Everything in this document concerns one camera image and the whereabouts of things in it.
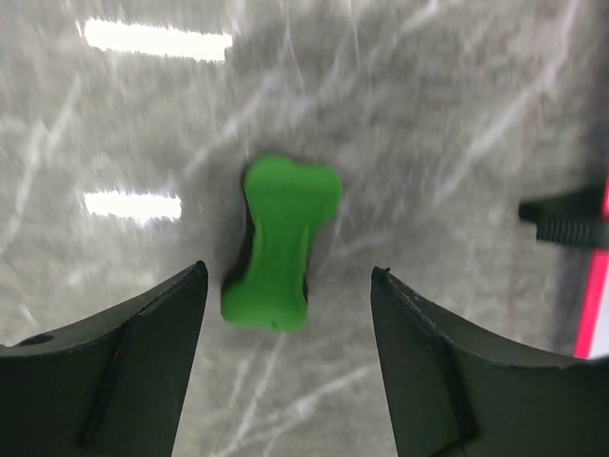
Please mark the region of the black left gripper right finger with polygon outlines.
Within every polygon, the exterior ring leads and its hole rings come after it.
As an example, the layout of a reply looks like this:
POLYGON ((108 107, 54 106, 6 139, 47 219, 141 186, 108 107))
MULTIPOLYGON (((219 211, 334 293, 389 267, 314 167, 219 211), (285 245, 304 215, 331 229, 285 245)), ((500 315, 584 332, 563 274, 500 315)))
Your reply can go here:
POLYGON ((604 456, 608 362, 532 348, 371 275, 371 310, 402 456, 604 456))

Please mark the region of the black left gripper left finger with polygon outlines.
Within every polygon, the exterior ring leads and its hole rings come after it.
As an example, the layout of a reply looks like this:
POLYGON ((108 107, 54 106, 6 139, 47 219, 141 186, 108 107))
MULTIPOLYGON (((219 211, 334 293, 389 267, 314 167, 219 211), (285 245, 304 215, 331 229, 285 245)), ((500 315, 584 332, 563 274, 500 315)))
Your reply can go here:
POLYGON ((206 308, 195 263, 125 302, 1 349, 5 456, 168 456, 206 308))

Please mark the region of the pink framed whiteboard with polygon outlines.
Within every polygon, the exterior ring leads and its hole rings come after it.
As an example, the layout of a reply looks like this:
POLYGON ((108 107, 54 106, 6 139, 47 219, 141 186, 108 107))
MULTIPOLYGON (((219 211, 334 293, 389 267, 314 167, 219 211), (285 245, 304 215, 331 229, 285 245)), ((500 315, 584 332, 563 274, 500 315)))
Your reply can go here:
POLYGON ((608 180, 599 202, 600 213, 582 219, 579 245, 594 250, 574 355, 580 359, 608 356, 608 180))

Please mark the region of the green whiteboard eraser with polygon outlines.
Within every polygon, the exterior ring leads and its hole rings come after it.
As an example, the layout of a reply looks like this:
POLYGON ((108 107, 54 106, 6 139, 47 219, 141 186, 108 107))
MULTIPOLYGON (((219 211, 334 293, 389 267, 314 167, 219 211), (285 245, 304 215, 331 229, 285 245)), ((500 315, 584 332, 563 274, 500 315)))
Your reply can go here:
POLYGON ((343 184, 329 165, 263 155, 242 177, 246 233, 221 287, 220 311, 240 328, 300 329, 307 318, 307 270, 320 228, 336 214, 343 184))

